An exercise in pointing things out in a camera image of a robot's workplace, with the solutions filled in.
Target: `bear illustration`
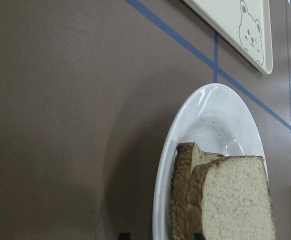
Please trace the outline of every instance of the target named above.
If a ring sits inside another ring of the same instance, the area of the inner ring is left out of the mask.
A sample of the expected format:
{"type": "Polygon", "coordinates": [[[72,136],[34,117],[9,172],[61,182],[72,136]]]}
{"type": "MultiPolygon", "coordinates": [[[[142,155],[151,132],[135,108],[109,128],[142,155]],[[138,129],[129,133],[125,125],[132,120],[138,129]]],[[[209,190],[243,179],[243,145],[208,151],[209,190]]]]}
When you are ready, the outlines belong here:
{"type": "Polygon", "coordinates": [[[262,49],[262,30],[258,19],[254,19],[248,12],[244,0],[240,1],[241,23],[239,26],[239,36],[242,47],[260,65],[264,64],[264,51],[262,49]]]}

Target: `blue line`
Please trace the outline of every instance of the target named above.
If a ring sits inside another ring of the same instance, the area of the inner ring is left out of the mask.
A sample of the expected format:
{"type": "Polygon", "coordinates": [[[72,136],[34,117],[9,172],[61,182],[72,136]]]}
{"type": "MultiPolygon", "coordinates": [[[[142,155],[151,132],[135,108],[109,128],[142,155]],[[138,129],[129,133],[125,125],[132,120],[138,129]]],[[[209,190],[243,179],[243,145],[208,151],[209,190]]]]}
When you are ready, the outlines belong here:
{"type": "Polygon", "coordinates": [[[185,38],[183,38],[179,33],[177,33],[174,29],[172,29],[168,24],[162,21],[157,15],[155,15],[152,11],[150,11],[146,6],[144,6],[138,0],[125,0],[128,4],[134,7],[137,11],[139,11],[142,15],[144,15],[147,19],[157,25],[161,30],[163,30],[166,34],[176,40],[179,44],[185,47],[188,51],[194,54],[198,59],[207,64],[210,68],[214,68],[214,62],[210,60],[207,56],[205,56],[201,51],[195,48],[190,42],[188,42],[185,38]]]}
{"type": "Polygon", "coordinates": [[[223,71],[219,66],[216,66],[215,62],[210,60],[201,51],[199,51],[197,48],[195,48],[190,42],[188,42],[186,39],[184,39],[179,33],[177,33],[168,24],[166,24],[164,21],[162,21],[158,16],[156,16],[146,6],[144,6],[138,0],[125,0],[125,1],[128,4],[130,4],[133,8],[135,8],[137,11],[139,11],[142,15],[144,15],[147,19],[149,19],[151,22],[153,22],[155,25],[157,25],[166,34],[168,34],[170,37],[172,37],[174,40],[176,40],[179,44],[181,44],[183,47],[185,47],[188,51],[190,51],[192,54],[194,54],[198,59],[202,60],[210,68],[216,69],[217,74],[221,75],[230,84],[234,85],[238,90],[240,90],[248,98],[250,98],[257,105],[259,105],[266,112],[268,112],[271,116],[273,116],[280,123],[282,123],[284,126],[286,126],[288,129],[291,130],[291,126],[286,121],[284,121],[279,115],[277,115],[268,106],[266,106],[262,101],[260,101],[258,98],[256,98],[252,93],[250,93],[240,83],[238,83],[235,79],[233,79],[230,75],[228,75],[225,71],[223,71]]]}
{"type": "Polygon", "coordinates": [[[289,79],[289,100],[290,100],[290,121],[291,121],[291,74],[290,74],[290,51],[289,51],[289,28],[288,28],[288,5],[285,1],[285,32],[286,32],[286,51],[287,51],[287,72],[289,79]]]}
{"type": "Polygon", "coordinates": [[[217,83],[218,82],[218,55],[219,55],[219,50],[218,50],[218,40],[219,40],[219,34],[217,31],[214,31],[214,68],[213,68],[213,82],[217,83]]]}
{"type": "Polygon", "coordinates": [[[260,101],[256,96],[254,96],[251,92],[249,92],[245,87],[243,87],[240,83],[234,80],[231,76],[229,76],[225,71],[223,71],[220,67],[217,68],[218,74],[220,74],[223,78],[225,78],[229,83],[239,89],[242,93],[244,93],[248,98],[258,104],[261,108],[266,110],[271,116],[277,119],[280,123],[286,126],[288,129],[291,129],[291,126],[284,121],[278,114],[272,111],[267,105],[265,105],[262,101],[260,101]]]}

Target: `white plate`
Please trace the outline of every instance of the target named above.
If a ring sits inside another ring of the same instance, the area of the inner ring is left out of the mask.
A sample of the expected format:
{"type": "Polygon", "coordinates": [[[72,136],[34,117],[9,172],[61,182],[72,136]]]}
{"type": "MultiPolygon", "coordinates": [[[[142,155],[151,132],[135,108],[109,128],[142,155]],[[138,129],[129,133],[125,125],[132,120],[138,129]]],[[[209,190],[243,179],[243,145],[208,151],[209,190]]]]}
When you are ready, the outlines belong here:
{"type": "Polygon", "coordinates": [[[170,238],[170,184],[179,143],[196,142],[205,152],[265,157],[248,107],[231,88],[212,83],[196,90],[182,105],[167,134],[156,176],[153,240],[170,238]]]}
{"type": "Polygon", "coordinates": [[[184,0],[264,74],[273,69],[269,0],[184,0]]]}

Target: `bread crust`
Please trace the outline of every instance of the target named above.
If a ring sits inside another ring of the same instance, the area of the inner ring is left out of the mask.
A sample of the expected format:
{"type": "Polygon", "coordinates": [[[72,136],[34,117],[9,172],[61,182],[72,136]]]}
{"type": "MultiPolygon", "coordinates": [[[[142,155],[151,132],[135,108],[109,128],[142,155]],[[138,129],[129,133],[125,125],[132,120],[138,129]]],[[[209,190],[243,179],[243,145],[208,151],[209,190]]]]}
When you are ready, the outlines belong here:
{"type": "Polygon", "coordinates": [[[170,215],[172,239],[185,240],[187,193],[194,143],[180,143],[171,179],[170,215]]]}

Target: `bread slice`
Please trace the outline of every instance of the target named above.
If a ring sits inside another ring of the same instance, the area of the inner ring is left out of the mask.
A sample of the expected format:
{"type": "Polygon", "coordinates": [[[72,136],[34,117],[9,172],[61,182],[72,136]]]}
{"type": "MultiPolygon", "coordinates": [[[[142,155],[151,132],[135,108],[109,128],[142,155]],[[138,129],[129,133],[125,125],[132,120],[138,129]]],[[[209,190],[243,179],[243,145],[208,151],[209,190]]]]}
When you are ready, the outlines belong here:
{"type": "Polygon", "coordinates": [[[207,240],[275,240],[263,158],[230,156],[198,165],[187,194],[186,234],[207,240]]]}
{"type": "Polygon", "coordinates": [[[180,143],[177,146],[170,192],[172,239],[186,239],[187,194],[193,169],[197,165],[206,164],[222,156],[222,154],[201,151],[193,142],[180,143]]]}

